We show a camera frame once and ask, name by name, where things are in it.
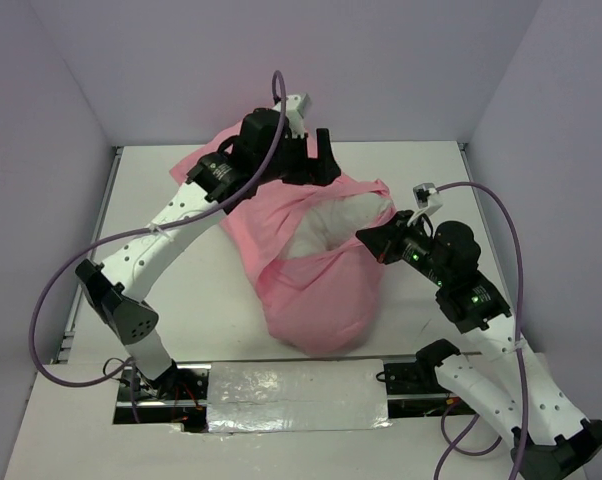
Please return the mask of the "white pillow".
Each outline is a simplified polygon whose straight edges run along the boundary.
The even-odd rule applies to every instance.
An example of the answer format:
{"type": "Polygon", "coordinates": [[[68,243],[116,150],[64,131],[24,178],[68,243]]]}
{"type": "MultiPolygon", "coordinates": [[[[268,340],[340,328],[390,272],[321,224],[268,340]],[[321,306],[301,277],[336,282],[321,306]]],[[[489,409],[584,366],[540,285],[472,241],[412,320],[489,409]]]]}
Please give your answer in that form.
{"type": "Polygon", "coordinates": [[[289,260],[335,250],[392,206],[391,200],[375,193],[322,201],[303,215],[279,257],[289,260]]]}

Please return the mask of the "pink pillowcase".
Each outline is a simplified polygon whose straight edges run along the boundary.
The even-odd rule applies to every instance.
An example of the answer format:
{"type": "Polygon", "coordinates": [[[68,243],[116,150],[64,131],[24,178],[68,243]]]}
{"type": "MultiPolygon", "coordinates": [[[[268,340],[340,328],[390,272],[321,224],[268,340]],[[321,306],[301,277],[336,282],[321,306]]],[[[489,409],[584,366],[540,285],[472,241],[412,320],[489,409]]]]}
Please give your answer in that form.
{"type": "MultiPolygon", "coordinates": [[[[381,180],[342,174],[326,187],[274,181],[237,206],[221,229],[237,248],[245,275],[265,317],[268,333],[312,356],[360,344],[375,319],[383,266],[354,237],[318,255],[279,257],[303,215],[325,200],[375,193],[392,201],[381,180]]],[[[371,226],[395,214],[393,206],[371,226]]]]}

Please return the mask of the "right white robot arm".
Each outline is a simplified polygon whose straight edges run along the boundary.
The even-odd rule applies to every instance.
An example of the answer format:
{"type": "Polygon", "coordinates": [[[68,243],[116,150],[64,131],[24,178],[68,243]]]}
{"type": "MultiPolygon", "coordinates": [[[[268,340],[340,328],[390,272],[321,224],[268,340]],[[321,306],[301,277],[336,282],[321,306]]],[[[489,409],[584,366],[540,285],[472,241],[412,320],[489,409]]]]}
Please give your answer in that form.
{"type": "Polygon", "coordinates": [[[481,248],[464,223],[411,223],[400,211],[386,224],[359,230],[357,239],[382,264],[404,261],[437,286],[444,316],[471,342],[496,376],[472,372],[447,340],[416,354],[416,380],[444,388],[480,415],[505,441],[525,479],[564,479],[602,449],[602,421],[591,420],[563,393],[523,338],[496,286],[479,270],[481,248]]]}

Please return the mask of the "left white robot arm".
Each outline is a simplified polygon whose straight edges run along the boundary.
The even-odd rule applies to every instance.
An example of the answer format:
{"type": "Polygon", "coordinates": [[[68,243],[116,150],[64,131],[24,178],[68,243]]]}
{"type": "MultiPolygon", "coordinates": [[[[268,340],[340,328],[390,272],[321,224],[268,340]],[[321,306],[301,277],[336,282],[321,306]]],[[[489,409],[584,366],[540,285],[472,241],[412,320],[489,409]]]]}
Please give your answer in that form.
{"type": "Polygon", "coordinates": [[[141,386],[157,399],[183,382],[157,332],[158,313],[146,297],[164,271],[205,231],[260,186],[327,186],[341,174],[330,133],[316,131],[310,154],[303,115],[296,109],[259,108],[246,115],[237,134],[200,157],[175,196],[121,249],[100,263],[86,259],[75,274],[87,301],[133,359],[141,386]]]}

